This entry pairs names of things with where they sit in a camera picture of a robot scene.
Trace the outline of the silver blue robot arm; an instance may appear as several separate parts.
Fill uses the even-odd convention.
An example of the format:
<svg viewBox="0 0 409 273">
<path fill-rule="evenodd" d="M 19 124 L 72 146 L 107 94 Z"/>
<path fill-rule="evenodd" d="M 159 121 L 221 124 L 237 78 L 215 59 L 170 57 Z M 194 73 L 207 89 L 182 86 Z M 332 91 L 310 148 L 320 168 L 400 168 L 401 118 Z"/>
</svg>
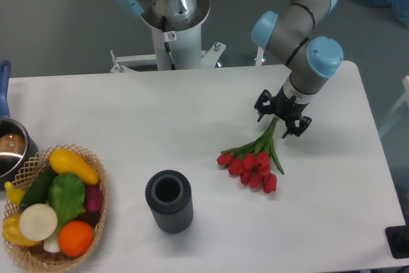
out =
<svg viewBox="0 0 409 273">
<path fill-rule="evenodd" d="M 201 26 L 209 0 L 115 0 L 129 15 L 149 25 L 159 70 L 186 70 L 201 66 Z M 279 15 L 264 13 L 251 38 L 290 69 L 276 95 L 264 91 L 255 103 L 260 116 L 274 114 L 286 124 L 286 133 L 300 136 L 311 123 L 303 110 L 343 62 L 343 50 L 325 36 L 309 33 L 333 9 L 337 0 L 289 0 Z"/>
</svg>

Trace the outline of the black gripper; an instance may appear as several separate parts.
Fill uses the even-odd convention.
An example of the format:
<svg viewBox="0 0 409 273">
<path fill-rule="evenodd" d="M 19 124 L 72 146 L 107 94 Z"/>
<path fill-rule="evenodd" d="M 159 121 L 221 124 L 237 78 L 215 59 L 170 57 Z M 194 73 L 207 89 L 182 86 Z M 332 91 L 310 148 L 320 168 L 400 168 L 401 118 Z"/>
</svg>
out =
<svg viewBox="0 0 409 273">
<path fill-rule="evenodd" d="M 254 109 L 258 113 L 257 122 L 260 122 L 266 114 L 275 114 L 286 124 L 283 139 L 288 135 L 300 137 L 308 129 L 312 118 L 302 115 L 307 104 L 299 104 L 296 99 L 295 95 L 288 98 L 283 87 L 276 96 L 273 96 L 268 90 L 263 90 L 254 104 Z"/>
</svg>

